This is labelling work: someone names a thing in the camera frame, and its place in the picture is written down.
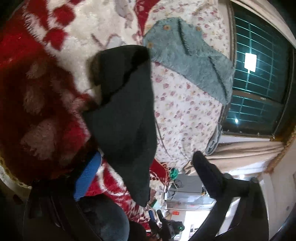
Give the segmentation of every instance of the fuzzy texture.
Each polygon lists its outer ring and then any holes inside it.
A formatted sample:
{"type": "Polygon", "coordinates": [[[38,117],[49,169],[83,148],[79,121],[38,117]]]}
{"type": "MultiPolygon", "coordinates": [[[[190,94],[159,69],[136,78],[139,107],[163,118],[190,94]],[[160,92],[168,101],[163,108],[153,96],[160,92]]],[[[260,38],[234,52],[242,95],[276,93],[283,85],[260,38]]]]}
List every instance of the fuzzy texture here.
{"type": "Polygon", "coordinates": [[[235,69],[202,39],[196,27],[180,18],[160,20],[143,43],[150,47],[152,61],[176,71],[222,104],[230,102],[235,69]]]}
{"type": "Polygon", "coordinates": [[[134,1],[27,0],[26,27],[58,65],[71,72],[79,93],[94,95],[86,62],[98,51],[138,44],[134,1]]]}
{"type": "Polygon", "coordinates": [[[217,124],[214,134],[212,135],[209,143],[207,144],[207,148],[205,149],[205,155],[211,155],[217,148],[220,137],[222,135],[222,126],[220,123],[217,124]]]}
{"type": "Polygon", "coordinates": [[[149,53],[143,46],[121,46],[102,51],[99,63],[103,105],[83,117],[133,200],[144,207],[157,146],[149,53]]]}
{"type": "Polygon", "coordinates": [[[28,151],[39,160],[51,159],[55,150],[56,132],[55,121],[46,119],[27,132],[20,143],[25,149],[28,146],[28,151]]]}
{"type": "Polygon", "coordinates": [[[182,18],[202,31],[202,37],[208,45],[230,57],[230,34],[218,4],[213,4],[210,0],[160,0],[157,3],[153,1],[137,1],[139,23],[144,23],[143,35],[159,20],[182,18]],[[147,2],[153,6],[148,12],[147,2]]]}

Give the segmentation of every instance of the wooden button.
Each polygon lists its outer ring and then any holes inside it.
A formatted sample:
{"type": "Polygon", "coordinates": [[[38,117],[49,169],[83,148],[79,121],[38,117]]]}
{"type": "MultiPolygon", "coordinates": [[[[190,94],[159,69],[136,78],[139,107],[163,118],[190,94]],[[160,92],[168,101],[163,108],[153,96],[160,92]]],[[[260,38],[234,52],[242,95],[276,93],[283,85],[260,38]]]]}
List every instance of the wooden button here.
{"type": "Polygon", "coordinates": [[[164,25],[164,26],[163,26],[163,29],[164,29],[164,30],[171,30],[171,27],[170,27],[170,25],[164,25]]]}
{"type": "Polygon", "coordinates": [[[148,42],[147,48],[151,49],[152,47],[153,47],[153,43],[152,42],[148,42]]]}

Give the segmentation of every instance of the blue strap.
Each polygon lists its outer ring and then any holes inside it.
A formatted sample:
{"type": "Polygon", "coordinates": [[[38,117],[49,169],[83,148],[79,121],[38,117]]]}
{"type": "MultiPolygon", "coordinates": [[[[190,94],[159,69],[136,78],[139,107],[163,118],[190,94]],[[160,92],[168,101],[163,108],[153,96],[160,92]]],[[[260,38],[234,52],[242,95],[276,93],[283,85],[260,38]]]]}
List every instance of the blue strap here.
{"type": "Polygon", "coordinates": [[[85,196],[89,186],[91,185],[91,182],[96,176],[101,163],[101,154],[96,152],[75,183],[75,190],[73,194],[75,201],[79,201],[81,197],[85,196]]]}
{"type": "Polygon", "coordinates": [[[154,217],[154,214],[153,214],[153,211],[152,210],[149,210],[148,213],[149,213],[149,216],[150,216],[151,221],[152,222],[156,222],[155,217],[154,217]]]}

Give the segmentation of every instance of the green object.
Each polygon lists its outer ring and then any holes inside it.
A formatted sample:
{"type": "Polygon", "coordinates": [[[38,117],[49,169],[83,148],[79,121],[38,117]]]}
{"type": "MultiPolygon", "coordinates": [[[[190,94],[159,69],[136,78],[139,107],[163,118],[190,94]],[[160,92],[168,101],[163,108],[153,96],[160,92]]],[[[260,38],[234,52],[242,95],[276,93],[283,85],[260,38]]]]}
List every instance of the green object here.
{"type": "Polygon", "coordinates": [[[170,178],[172,180],[175,180],[177,178],[178,174],[179,174],[178,169],[172,168],[171,171],[170,171],[170,178]]]}
{"type": "Polygon", "coordinates": [[[155,199],[152,204],[150,205],[150,207],[154,207],[155,203],[157,202],[157,200],[155,199]]]}

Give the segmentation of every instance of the white wall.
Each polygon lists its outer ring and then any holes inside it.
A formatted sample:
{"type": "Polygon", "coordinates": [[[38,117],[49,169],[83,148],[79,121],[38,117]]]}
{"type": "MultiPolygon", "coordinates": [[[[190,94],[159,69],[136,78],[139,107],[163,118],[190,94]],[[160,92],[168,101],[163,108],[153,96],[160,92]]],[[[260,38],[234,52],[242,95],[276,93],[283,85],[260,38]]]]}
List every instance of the white wall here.
{"type": "Polygon", "coordinates": [[[229,209],[228,209],[228,211],[226,213],[226,217],[224,219],[224,222],[221,225],[221,228],[220,228],[218,234],[223,234],[229,229],[229,226],[231,225],[231,222],[233,220],[235,212],[237,211],[237,207],[239,205],[239,200],[240,199],[235,200],[229,206],[229,209]]]}
{"type": "Polygon", "coordinates": [[[269,138],[221,135],[219,143],[232,143],[232,142],[243,142],[243,141],[269,141],[269,138]]]}
{"type": "Polygon", "coordinates": [[[194,228],[199,228],[209,215],[209,210],[204,211],[186,211],[184,226],[180,241],[188,241],[190,234],[190,227],[193,224],[194,228]]]}
{"type": "Polygon", "coordinates": [[[272,238],[288,218],[296,203],[296,142],[292,144],[272,174],[263,174],[261,181],[268,207],[269,238],[272,238]]]}

